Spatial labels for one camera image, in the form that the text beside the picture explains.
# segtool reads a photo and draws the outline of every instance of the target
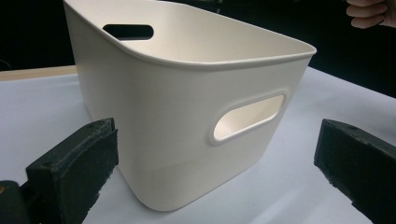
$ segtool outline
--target black background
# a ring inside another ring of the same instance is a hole
[[[175,0],[303,40],[311,67],[396,98],[396,29],[350,26],[343,0]],[[61,0],[2,0],[0,71],[74,64]]]

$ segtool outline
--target black foam block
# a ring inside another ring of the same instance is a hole
[[[90,123],[26,168],[43,200],[42,223],[81,223],[119,163],[113,119]]]
[[[374,223],[396,223],[396,147],[354,126],[324,119],[315,165]]]

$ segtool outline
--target storage bin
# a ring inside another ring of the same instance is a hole
[[[316,52],[176,3],[64,7],[92,119],[115,119],[120,171],[160,211],[191,203],[261,158]]]

